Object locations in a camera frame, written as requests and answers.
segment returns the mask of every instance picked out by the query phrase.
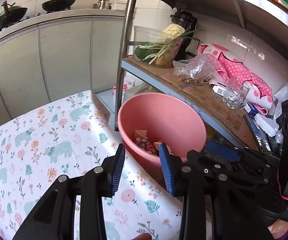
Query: metal leg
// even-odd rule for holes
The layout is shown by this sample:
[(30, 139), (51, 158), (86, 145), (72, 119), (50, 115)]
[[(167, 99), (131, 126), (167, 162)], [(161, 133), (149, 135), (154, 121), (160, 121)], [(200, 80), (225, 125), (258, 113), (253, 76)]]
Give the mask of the metal leg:
[(123, 93), (123, 81), (125, 70), (121, 68), (122, 59), (127, 57), (128, 54), (128, 42), (130, 40), (130, 34), (132, 30), (133, 14), (136, 0), (128, 0), (125, 12), (125, 19), (123, 25), (123, 32), (121, 38), (120, 56), (118, 59), (117, 80), (116, 80), (116, 98), (115, 98), (115, 130), (118, 131), (117, 115), (122, 105), (122, 93)]

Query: floor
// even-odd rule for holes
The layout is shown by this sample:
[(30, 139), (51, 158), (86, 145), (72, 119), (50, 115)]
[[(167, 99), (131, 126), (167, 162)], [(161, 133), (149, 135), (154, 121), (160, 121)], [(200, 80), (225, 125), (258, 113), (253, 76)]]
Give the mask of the floor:
[(114, 120), (115, 120), (115, 107), (113, 104), (113, 89), (108, 89), (102, 92), (96, 93), (99, 99), (102, 101), (107, 110), (111, 113), (109, 117), (108, 125), (115, 133), (115, 136), (122, 142), (122, 137), (119, 132), (114, 131)]

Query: hand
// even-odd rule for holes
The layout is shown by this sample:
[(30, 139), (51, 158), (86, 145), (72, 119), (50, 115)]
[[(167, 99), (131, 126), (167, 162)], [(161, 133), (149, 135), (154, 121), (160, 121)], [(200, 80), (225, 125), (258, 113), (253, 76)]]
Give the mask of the hand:
[(132, 240), (152, 240), (152, 236), (149, 233), (143, 233)]

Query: pink trash bin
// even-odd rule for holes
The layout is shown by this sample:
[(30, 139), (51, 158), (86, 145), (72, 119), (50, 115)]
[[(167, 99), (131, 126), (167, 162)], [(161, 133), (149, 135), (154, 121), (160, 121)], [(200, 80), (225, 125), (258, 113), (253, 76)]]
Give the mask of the pink trash bin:
[(160, 158), (131, 141), (135, 130), (147, 130), (152, 143), (162, 139), (183, 162), (187, 161), (188, 151), (201, 151), (206, 141), (205, 126), (197, 112), (181, 100), (161, 93), (129, 98), (118, 112), (117, 123), (126, 149), (159, 183), (164, 181)]

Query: drinking glass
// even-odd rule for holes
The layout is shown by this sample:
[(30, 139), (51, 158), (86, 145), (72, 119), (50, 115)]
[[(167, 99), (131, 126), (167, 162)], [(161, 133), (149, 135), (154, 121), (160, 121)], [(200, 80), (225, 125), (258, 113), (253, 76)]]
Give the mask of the drinking glass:
[(246, 95), (250, 91), (248, 85), (232, 76), (223, 95), (223, 102), (232, 109), (243, 109), (246, 105)]

